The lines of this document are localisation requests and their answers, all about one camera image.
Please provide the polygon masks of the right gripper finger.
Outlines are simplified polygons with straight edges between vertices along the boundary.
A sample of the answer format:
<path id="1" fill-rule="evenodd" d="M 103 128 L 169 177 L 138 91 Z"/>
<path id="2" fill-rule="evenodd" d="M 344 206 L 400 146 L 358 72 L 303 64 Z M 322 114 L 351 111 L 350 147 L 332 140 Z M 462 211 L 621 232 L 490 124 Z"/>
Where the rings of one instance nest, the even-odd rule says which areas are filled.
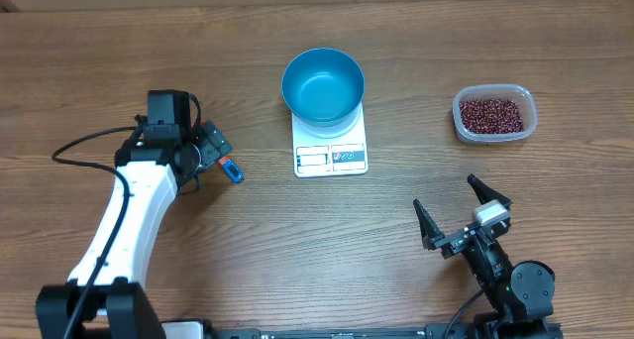
<path id="1" fill-rule="evenodd" d="M 419 221 L 423 247 L 427 250 L 436 250 L 437 243 L 445 238 L 445 234 L 418 199 L 413 200 L 413 206 Z"/>
<path id="2" fill-rule="evenodd" d="M 467 182 L 472 187 L 481 205 L 489 203 L 492 200 L 497 200 L 502 206 L 509 209 L 513 204 L 513 201 L 510 198 L 492 189 L 472 173 L 468 175 Z"/>

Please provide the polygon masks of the red scoop with blue handle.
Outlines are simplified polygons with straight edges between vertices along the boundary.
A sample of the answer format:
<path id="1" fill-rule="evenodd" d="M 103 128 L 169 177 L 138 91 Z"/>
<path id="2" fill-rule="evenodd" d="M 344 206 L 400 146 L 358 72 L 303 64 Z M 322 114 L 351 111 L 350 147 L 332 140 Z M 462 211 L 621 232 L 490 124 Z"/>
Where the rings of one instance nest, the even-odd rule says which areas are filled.
<path id="1" fill-rule="evenodd" d="M 245 179 L 243 172 L 229 157 L 221 158 L 218 164 L 233 183 L 241 183 Z"/>

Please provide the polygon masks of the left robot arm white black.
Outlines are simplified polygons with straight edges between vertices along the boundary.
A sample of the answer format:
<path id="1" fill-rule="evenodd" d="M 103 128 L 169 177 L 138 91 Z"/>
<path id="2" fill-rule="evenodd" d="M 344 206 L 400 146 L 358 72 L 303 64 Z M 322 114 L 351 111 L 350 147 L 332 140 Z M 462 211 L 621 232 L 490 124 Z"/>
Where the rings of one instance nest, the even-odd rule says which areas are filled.
<path id="1" fill-rule="evenodd" d="M 95 236 L 66 283 L 45 285 L 36 316 L 45 338 L 210 338 L 207 319 L 161 321 L 145 293 L 161 221 L 180 189 L 232 147 L 209 120 L 141 118 L 115 154 L 115 181 Z"/>

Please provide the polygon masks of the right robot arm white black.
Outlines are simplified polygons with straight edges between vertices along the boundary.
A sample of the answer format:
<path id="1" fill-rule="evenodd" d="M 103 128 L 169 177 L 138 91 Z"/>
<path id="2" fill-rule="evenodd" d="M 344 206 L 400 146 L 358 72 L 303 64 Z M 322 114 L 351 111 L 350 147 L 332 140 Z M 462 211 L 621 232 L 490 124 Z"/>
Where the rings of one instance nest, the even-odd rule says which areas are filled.
<path id="1" fill-rule="evenodd" d="M 561 338 L 563 331 L 547 317 L 554 313 L 555 273 L 542 262 L 512 264 L 498 242 L 511 227 L 512 200 L 474 174 L 467 178 L 480 206 L 472 222 L 451 235 L 444 234 L 422 203 L 415 209 L 422 245 L 439 250 L 445 259 L 462 255 L 479 285 L 447 323 L 430 323 L 424 338 Z"/>

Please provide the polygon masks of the white digital kitchen scale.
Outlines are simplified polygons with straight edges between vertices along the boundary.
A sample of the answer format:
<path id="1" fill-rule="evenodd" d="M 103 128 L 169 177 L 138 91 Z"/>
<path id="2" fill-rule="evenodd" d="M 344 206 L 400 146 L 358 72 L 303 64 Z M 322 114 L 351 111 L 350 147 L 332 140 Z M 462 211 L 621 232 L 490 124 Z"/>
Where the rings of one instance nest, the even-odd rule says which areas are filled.
<path id="1" fill-rule="evenodd" d="M 364 174 L 369 170 L 363 105 L 341 123 L 318 127 L 291 116 L 293 170 L 297 177 Z"/>

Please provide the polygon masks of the blue bowl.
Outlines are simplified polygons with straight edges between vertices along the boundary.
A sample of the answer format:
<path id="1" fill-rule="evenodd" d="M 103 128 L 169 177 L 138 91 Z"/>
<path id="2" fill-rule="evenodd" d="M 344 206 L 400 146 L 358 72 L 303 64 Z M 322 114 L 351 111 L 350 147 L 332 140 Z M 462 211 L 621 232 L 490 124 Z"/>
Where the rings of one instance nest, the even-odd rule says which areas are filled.
<path id="1" fill-rule="evenodd" d="M 366 78 L 348 54 L 315 48 L 287 65 L 280 87 L 294 116 L 318 127 L 330 127 L 343 122 L 363 103 Z"/>

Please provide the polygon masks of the red adzuki beans in container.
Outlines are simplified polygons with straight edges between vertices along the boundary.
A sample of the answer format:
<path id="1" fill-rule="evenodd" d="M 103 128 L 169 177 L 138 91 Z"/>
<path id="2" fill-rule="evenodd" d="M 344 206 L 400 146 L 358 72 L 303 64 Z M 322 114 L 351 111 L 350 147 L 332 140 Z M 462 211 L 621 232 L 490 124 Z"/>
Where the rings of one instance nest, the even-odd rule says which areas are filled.
<path id="1" fill-rule="evenodd" d="M 511 99 L 471 99 L 459 103 L 464 127 L 475 134 L 511 134 L 524 131 L 518 105 Z"/>

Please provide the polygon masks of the clear plastic container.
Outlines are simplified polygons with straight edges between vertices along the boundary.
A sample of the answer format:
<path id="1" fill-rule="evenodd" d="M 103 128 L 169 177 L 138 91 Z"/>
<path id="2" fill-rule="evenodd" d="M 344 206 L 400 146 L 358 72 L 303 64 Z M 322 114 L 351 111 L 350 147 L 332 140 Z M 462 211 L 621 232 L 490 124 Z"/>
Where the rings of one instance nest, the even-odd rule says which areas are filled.
<path id="1" fill-rule="evenodd" d="M 466 87 L 455 96 L 452 115 L 457 136 L 466 144 L 491 145 L 523 140 L 538 125 L 532 94 L 517 84 Z"/>

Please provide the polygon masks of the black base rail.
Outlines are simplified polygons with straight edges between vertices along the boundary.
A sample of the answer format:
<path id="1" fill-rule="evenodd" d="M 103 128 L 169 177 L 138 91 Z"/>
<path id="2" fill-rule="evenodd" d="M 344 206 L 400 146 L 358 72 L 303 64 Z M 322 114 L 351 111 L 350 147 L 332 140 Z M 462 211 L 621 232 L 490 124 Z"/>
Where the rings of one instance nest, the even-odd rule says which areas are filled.
<path id="1" fill-rule="evenodd" d="M 471 324 L 455 324 L 447 332 L 446 324 L 427 324 L 423 328 L 373 328 L 260 331 L 259 329 L 214 329 L 208 320 L 164 322 L 167 339 L 442 339 L 493 338 L 479 334 Z"/>

